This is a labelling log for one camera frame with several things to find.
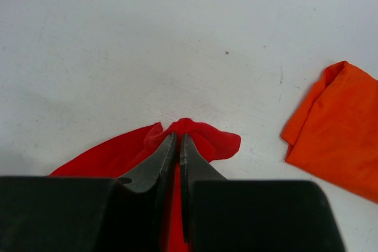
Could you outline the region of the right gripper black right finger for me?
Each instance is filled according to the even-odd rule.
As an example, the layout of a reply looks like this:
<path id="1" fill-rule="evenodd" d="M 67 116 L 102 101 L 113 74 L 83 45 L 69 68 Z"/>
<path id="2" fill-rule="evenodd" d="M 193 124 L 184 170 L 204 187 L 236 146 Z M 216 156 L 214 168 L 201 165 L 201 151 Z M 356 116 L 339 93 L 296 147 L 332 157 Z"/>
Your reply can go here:
<path id="1" fill-rule="evenodd" d="M 328 199 L 304 180 L 228 180 L 192 137 L 180 150 L 184 241 L 190 251 L 344 251 Z"/>

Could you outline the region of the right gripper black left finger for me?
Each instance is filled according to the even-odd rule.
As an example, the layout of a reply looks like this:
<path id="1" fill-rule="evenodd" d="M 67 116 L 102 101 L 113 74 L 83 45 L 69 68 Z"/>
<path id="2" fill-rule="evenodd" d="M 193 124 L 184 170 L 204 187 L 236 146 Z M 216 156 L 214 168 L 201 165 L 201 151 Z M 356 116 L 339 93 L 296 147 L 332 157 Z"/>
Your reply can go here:
<path id="1" fill-rule="evenodd" d="M 167 251 L 177 135 L 118 178 L 3 176 L 2 251 Z"/>

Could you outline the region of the red t shirt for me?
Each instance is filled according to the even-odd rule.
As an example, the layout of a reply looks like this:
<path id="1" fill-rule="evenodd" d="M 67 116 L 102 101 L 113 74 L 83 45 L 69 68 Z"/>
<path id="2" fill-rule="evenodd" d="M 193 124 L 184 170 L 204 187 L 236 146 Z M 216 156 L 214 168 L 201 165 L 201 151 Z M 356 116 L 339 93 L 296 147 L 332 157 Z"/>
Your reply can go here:
<path id="1" fill-rule="evenodd" d="M 153 154 L 171 133 L 180 142 L 185 133 L 190 134 L 199 153 L 207 162 L 229 159 L 240 149 L 241 137 L 215 127 L 181 118 L 164 130 L 160 122 L 132 130 L 111 138 L 55 169 L 49 176 L 82 176 L 116 178 L 130 171 Z M 172 229 L 168 251 L 189 251 L 184 242 L 181 220 L 180 173 L 175 168 Z"/>

